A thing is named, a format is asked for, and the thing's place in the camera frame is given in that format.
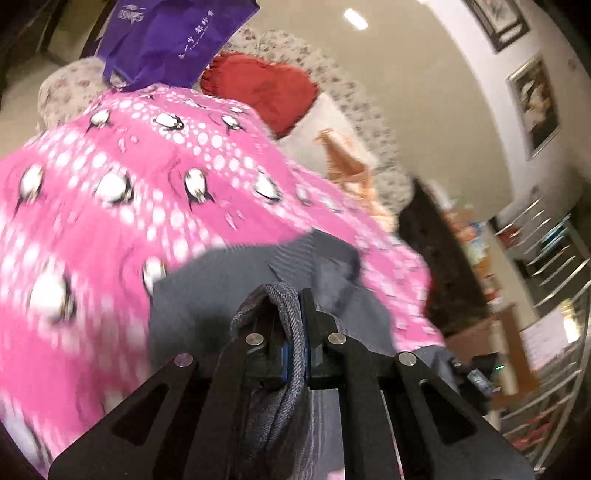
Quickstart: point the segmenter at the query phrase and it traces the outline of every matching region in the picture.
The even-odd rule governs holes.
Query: white pillow
[[[356,135],[353,125],[325,92],[318,95],[314,105],[296,123],[290,134],[278,140],[277,144],[287,157],[326,177],[326,150],[316,143],[316,138],[327,128],[353,140],[355,157],[370,170],[378,165],[378,159],[367,149]]]

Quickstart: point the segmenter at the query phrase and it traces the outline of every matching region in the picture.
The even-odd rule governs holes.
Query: white wall
[[[581,186],[580,179],[569,166],[578,157],[565,129],[570,132],[573,128],[576,123],[572,121],[573,116],[577,122],[591,126],[591,101],[584,104],[591,99],[591,83],[585,84],[579,79],[577,85],[573,85],[569,74],[567,62],[569,58],[576,59],[574,51],[558,27],[531,0],[517,0],[531,31],[500,53],[495,53],[488,36],[463,0],[428,0],[426,3],[464,55],[491,110],[514,191],[514,202],[501,212],[501,220],[510,218],[526,205],[535,186],[547,199],[552,213],[562,215],[578,199]],[[540,52],[554,89],[561,131],[530,160],[518,104],[507,78]],[[582,66],[578,71],[578,75],[584,72]],[[569,96],[573,95],[583,99],[576,112],[573,112],[573,102],[569,101]]]

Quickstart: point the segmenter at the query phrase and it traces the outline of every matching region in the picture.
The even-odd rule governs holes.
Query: ceiling light
[[[365,21],[365,19],[352,8],[347,9],[345,12],[345,18],[349,20],[358,30],[365,30],[368,27],[368,23]]]

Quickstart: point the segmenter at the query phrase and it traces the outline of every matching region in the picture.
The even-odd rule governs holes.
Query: metal screw head
[[[342,333],[331,333],[329,335],[329,342],[333,345],[342,345],[347,341],[347,337]]]
[[[265,341],[265,337],[263,337],[260,333],[249,333],[246,336],[246,342],[252,346],[258,346]]]
[[[411,367],[417,363],[417,357],[411,352],[402,352],[398,355],[398,361],[407,367]]]
[[[174,357],[174,363],[177,367],[188,367],[193,363],[193,355],[190,353],[180,353]]]

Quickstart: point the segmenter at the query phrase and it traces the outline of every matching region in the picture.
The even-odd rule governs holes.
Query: black device
[[[337,332],[300,293],[307,385],[337,388],[347,480],[532,480],[530,464],[413,353]],[[243,329],[218,358],[178,355],[53,462],[49,480],[240,478],[247,392],[289,379],[278,323]]]

